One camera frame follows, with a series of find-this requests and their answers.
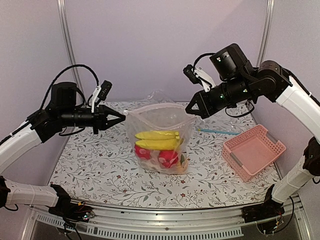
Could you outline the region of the clear zip top bag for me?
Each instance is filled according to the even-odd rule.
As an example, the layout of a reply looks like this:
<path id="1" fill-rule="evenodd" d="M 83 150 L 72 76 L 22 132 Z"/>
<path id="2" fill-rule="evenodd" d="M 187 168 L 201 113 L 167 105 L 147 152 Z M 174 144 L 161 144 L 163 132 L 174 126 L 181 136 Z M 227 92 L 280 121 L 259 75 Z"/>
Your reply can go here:
<path id="1" fill-rule="evenodd" d="M 181 175 L 188 171 L 187 145 L 195 115 L 176 103 L 157 103 L 124 110 L 125 127 L 139 166 L 148 171 Z"/>

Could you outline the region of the yellow toy banana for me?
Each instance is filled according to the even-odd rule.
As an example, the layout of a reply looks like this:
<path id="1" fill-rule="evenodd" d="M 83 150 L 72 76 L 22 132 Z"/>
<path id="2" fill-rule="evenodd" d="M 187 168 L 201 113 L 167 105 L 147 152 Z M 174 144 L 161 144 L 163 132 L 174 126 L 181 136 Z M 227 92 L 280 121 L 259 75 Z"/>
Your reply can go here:
<path id="1" fill-rule="evenodd" d="M 134 135 L 137 139 L 135 145 L 156 151 L 175 150 L 183 142 L 178 131 L 143 131 Z"/>

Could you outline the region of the red toy apple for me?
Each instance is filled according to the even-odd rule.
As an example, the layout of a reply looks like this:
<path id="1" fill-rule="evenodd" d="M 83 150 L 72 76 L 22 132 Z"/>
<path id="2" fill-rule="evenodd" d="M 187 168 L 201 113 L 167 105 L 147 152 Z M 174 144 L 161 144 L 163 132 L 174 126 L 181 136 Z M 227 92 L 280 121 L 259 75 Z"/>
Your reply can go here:
<path id="1" fill-rule="evenodd" d="M 174 150 L 164 150 L 159 153 L 158 160 L 164 168 L 169 169 L 179 161 L 179 155 Z"/>

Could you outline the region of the yellow toy pear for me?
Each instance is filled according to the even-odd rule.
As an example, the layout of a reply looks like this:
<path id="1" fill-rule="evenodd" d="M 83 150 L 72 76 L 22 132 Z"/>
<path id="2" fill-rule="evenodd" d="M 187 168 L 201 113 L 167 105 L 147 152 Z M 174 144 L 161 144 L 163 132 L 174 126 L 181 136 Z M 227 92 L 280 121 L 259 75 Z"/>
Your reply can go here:
<path id="1" fill-rule="evenodd" d="M 176 174 L 184 174 L 188 168 L 188 160 L 186 159 L 184 154 L 181 154 L 178 162 L 175 165 L 175 173 Z"/>

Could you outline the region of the white toy cauliflower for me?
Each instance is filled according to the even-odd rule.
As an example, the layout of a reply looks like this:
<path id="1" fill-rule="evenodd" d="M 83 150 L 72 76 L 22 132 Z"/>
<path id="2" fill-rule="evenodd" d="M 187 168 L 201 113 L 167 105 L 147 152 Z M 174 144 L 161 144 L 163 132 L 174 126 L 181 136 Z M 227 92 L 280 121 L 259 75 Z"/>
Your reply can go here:
<path id="1" fill-rule="evenodd" d="M 157 158 L 150 158 L 150 159 L 140 158 L 138 159 L 138 163 L 139 163 L 139 166 L 145 170 L 156 171 L 156 172 L 159 172 L 160 170 L 162 170 L 160 166 L 160 162 L 158 161 Z"/>

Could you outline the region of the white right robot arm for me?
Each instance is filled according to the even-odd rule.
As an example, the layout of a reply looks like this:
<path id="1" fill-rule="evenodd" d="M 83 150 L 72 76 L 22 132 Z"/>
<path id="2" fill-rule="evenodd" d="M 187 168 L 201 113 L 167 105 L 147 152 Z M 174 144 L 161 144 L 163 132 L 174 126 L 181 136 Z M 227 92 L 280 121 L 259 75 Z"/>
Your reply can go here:
<path id="1" fill-rule="evenodd" d="M 240 46 L 232 43 L 217 52 L 203 53 L 183 69 L 202 90 L 196 92 L 186 113 L 207 119 L 240 102 L 265 97 L 286 110 L 311 136 L 296 165 L 265 195 L 258 213 L 269 218 L 307 182 L 320 175 L 320 103 L 299 79 L 273 60 L 253 66 Z"/>

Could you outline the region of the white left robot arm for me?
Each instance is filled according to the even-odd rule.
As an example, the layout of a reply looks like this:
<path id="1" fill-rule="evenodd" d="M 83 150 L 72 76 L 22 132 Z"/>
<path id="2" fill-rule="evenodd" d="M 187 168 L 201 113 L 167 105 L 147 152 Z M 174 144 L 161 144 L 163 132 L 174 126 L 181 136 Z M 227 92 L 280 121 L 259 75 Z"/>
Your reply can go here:
<path id="1" fill-rule="evenodd" d="M 107 98 L 112 83 L 105 80 L 91 95 L 91 105 L 85 106 L 82 91 L 74 82 L 61 82 L 51 87 L 46 107 L 32 113 L 0 142 L 0 172 L 14 167 L 24 155 L 44 144 L 55 135 L 64 136 L 64 129 L 77 128 L 76 134 L 90 128 L 94 135 L 122 123 L 126 117 L 101 104 Z M 40 186 L 0 178 L 0 206 L 46 206 L 56 209 L 63 217 L 74 213 L 69 194 L 56 184 Z"/>

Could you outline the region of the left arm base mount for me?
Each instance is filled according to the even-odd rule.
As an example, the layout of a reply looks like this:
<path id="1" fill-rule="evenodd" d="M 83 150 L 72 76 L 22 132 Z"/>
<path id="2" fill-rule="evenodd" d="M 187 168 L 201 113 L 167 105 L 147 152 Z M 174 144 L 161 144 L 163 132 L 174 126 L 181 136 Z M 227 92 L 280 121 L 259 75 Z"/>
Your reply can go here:
<path id="1" fill-rule="evenodd" d="M 48 208 L 50 214 L 65 218 L 68 221 L 86 223 L 95 216 L 93 208 L 86 205 L 85 201 L 72 203 L 71 197 L 60 185 L 51 184 L 50 187 L 55 190 L 58 197 L 56 205 Z"/>

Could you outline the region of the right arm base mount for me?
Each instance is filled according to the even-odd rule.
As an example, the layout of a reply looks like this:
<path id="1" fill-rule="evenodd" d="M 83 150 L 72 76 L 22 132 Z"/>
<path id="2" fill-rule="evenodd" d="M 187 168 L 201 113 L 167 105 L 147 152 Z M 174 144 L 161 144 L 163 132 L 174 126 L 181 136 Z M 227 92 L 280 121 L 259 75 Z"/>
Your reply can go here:
<path id="1" fill-rule="evenodd" d="M 257 224 L 257 228 L 262 234 L 269 235 L 276 232 L 285 210 L 282 203 L 272 200 L 271 191 L 267 191 L 263 203 L 243 207 L 241 213 L 245 223 L 273 218 L 271 221 Z"/>

